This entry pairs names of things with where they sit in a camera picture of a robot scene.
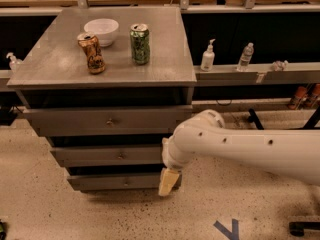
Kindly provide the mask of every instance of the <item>top drawer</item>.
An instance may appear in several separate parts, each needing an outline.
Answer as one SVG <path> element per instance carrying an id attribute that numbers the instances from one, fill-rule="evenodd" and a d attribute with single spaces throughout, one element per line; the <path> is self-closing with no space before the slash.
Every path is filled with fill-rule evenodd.
<path id="1" fill-rule="evenodd" d="M 191 117 L 192 106 L 27 109 L 39 136 L 171 133 Z"/>

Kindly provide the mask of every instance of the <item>bowl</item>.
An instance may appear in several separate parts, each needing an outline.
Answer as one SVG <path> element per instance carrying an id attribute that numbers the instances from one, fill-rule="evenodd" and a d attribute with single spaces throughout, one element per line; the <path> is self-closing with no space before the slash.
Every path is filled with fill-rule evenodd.
<path id="1" fill-rule="evenodd" d="M 84 31 L 92 32 L 99 39 L 100 46 L 111 45 L 119 33 L 119 23 L 113 19 L 96 19 L 84 25 Z"/>

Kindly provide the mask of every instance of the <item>concrete floor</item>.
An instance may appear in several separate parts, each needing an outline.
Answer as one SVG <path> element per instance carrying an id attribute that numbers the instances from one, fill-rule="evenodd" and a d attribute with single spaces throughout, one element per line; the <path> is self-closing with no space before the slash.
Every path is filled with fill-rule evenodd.
<path id="1" fill-rule="evenodd" d="M 243 109 L 204 107 L 227 111 L 228 128 L 255 128 Z M 266 128 L 289 128 L 302 127 L 312 112 L 280 105 L 257 114 Z M 0 219 L 7 240 L 320 239 L 317 231 L 304 238 L 289 234 L 290 221 L 320 220 L 320 188 L 298 180 L 199 157 L 167 198 L 157 190 L 81 193 L 68 185 L 46 139 L 26 120 L 0 127 L 0 147 Z"/>

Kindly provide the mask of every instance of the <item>spray bottle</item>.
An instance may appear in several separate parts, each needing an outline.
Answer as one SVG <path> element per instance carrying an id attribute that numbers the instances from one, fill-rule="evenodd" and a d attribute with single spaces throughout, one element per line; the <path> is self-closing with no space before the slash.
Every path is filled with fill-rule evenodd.
<path id="1" fill-rule="evenodd" d="M 14 54 L 12 52 L 9 52 L 7 54 L 7 59 L 10 58 L 10 63 L 9 63 L 9 67 L 12 70 L 17 69 L 17 65 L 22 63 L 22 60 L 17 59 L 16 56 L 14 56 Z"/>
<path id="2" fill-rule="evenodd" d="M 212 64 L 214 60 L 214 52 L 213 52 L 213 45 L 212 43 L 215 39 L 210 40 L 210 44 L 208 45 L 208 49 L 203 53 L 201 66 L 200 68 L 204 71 L 210 71 L 212 69 Z"/>

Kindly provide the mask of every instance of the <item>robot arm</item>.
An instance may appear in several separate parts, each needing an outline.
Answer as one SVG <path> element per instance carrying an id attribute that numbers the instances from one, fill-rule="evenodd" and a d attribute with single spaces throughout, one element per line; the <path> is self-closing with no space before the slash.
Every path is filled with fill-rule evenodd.
<path id="1" fill-rule="evenodd" d="M 320 131 L 225 129 L 221 115 L 205 110 L 163 139 L 159 195 L 166 196 L 179 171 L 195 156 L 212 155 L 320 185 Z"/>

